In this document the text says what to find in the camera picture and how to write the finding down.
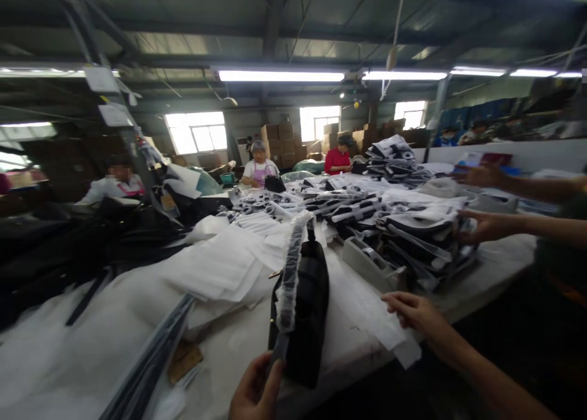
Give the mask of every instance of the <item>window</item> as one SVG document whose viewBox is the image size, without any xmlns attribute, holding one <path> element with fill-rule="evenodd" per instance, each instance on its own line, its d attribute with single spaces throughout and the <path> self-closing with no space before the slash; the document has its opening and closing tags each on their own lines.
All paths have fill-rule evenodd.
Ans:
<svg viewBox="0 0 587 420">
<path fill-rule="evenodd" d="M 398 102 L 396 103 L 396 115 L 394 120 L 405 119 L 404 130 L 411 130 L 422 125 L 426 101 Z"/>
<path fill-rule="evenodd" d="M 23 147 L 20 142 L 46 139 L 55 134 L 55 128 L 50 122 L 5 123 L 0 125 L 0 146 L 22 151 Z M 0 169 L 2 171 L 23 169 L 30 163 L 27 156 L 0 152 Z"/>
<path fill-rule="evenodd" d="M 175 152 L 179 155 L 226 149 L 221 111 L 166 114 Z"/>
<path fill-rule="evenodd" d="M 324 126 L 340 123 L 341 107 L 339 105 L 300 108 L 301 141 L 321 140 Z"/>
</svg>

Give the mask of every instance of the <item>red shirt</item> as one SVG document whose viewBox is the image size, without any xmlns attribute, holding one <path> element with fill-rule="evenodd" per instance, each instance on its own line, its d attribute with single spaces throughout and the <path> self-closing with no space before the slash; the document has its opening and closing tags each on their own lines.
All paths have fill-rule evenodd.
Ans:
<svg viewBox="0 0 587 420">
<path fill-rule="evenodd" d="M 331 171 L 330 168 L 333 166 L 350 166 L 350 158 L 349 152 L 347 151 L 345 154 L 341 153 L 338 148 L 331 149 L 326 154 L 326 162 L 324 163 L 324 171 L 329 173 L 330 175 L 340 174 L 340 169 L 338 171 Z"/>
</svg>

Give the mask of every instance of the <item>pink apron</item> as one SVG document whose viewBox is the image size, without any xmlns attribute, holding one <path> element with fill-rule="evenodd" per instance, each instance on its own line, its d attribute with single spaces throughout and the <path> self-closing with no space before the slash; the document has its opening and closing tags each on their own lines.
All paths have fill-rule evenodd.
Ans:
<svg viewBox="0 0 587 420">
<path fill-rule="evenodd" d="M 124 192 L 125 197 L 134 197 L 137 195 L 144 195 L 145 193 L 145 188 L 142 187 L 142 183 L 137 182 L 138 185 L 141 187 L 141 189 L 139 189 L 138 191 L 127 191 L 125 188 L 122 187 L 122 183 L 119 183 L 117 186 L 119 187 L 119 189 Z"/>
<path fill-rule="evenodd" d="M 267 162 L 265 162 L 265 169 L 257 169 L 257 162 L 255 162 L 253 179 L 259 184 L 259 188 L 265 188 L 265 178 L 266 176 L 271 175 L 271 171 L 267 173 L 267 169 L 269 169 L 269 164 Z"/>
</svg>

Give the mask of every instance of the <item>cable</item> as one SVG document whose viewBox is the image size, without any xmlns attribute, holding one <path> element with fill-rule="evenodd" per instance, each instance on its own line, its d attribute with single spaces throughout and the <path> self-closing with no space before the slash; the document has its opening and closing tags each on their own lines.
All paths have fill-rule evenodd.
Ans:
<svg viewBox="0 0 587 420">
<path fill-rule="evenodd" d="M 88 119 L 80 119 L 78 117 L 62 116 L 60 114 L 53 114 L 53 113 L 47 113 L 47 112 L 43 112 L 43 111 L 29 110 L 26 108 L 11 107 L 9 105 L 0 105 L 0 108 L 10 109 L 10 110 L 14 110 L 14 111 L 28 112 L 28 113 L 33 113 L 33 114 L 42 114 L 43 116 L 57 117 L 59 119 L 78 120 L 80 122 L 101 123 L 96 120 L 88 120 Z"/>
</svg>

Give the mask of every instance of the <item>hand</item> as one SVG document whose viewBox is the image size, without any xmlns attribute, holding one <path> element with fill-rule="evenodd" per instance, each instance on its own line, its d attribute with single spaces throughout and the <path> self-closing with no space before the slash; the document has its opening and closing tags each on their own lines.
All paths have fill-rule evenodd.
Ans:
<svg viewBox="0 0 587 420">
<path fill-rule="evenodd" d="M 460 211 L 464 217 L 477 220 L 477 229 L 471 233 L 461 233 L 459 240 L 468 245 L 475 245 L 484 241 L 501 240 L 510 235 L 523 233 L 522 216 L 508 214 L 494 214 L 475 212 L 471 210 Z"/>
<path fill-rule="evenodd" d="M 411 293 L 386 293 L 381 300 L 389 313 L 396 313 L 404 328 L 415 328 L 424 335 L 439 359 L 457 367 L 459 356 L 472 347 L 450 326 L 437 308 L 426 298 Z"/>
<path fill-rule="evenodd" d="M 455 169 L 461 169 L 466 172 L 453 172 L 451 177 L 454 180 L 464 185 L 480 186 L 481 188 L 503 186 L 503 182 L 507 177 L 500 169 L 499 162 L 487 164 L 480 168 L 457 165 Z"/>
<path fill-rule="evenodd" d="M 229 420 L 269 420 L 275 418 L 275 404 L 283 373 L 283 362 L 277 360 L 265 383 L 265 370 L 271 352 L 254 359 L 243 374 L 232 396 Z"/>
</svg>

